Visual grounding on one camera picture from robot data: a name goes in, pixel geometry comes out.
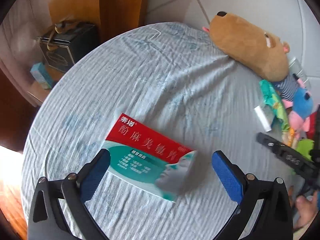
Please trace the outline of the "person's right hand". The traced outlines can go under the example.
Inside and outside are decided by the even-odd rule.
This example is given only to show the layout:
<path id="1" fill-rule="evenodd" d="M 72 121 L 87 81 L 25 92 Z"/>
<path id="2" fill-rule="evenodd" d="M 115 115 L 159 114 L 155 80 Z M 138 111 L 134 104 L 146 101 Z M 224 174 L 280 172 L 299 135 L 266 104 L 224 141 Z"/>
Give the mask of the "person's right hand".
<path id="1" fill-rule="evenodd" d="M 295 206 L 299 213 L 299 219 L 294 224 L 293 228 L 295 230 L 301 229 L 311 222 L 318 212 L 318 192 L 315 191 L 312 198 L 308 199 L 304 196 L 298 196 L 296 200 L 293 200 L 293 190 L 294 187 L 290 186 L 288 190 L 288 196 L 291 206 Z"/>

